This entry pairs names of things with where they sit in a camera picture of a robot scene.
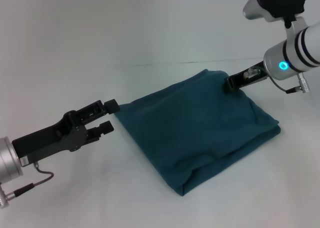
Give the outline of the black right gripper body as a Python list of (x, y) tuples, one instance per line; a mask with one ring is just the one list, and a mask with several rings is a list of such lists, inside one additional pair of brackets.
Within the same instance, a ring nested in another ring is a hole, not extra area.
[(261, 61), (246, 70), (229, 76), (233, 80), (235, 91), (240, 88), (264, 81), (268, 78), (264, 62)]

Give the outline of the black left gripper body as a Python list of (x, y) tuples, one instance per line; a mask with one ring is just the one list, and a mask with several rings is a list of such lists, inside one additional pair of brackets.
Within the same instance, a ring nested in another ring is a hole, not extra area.
[(54, 125), (12, 141), (22, 167), (36, 163), (61, 151), (74, 152), (82, 146), (100, 139), (99, 127), (87, 129), (86, 125), (105, 116), (100, 100), (79, 110), (65, 113)]

